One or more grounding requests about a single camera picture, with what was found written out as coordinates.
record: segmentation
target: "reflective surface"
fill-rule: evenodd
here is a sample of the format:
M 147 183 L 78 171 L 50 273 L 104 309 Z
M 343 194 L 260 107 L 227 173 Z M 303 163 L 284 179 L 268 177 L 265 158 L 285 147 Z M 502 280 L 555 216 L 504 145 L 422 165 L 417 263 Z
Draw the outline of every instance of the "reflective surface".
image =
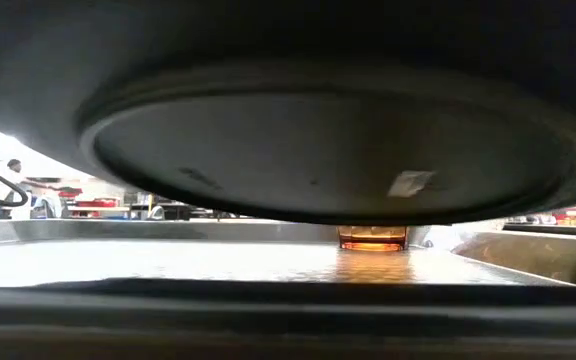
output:
M 405 226 L 339 226 L 339 236 L 358 239 L 390 239 L 406 236 Z
M 332 245 L 63 241 L 0 246 L 0 286 L 113 277 L 431 284 L 557 285 L 440 250 Z

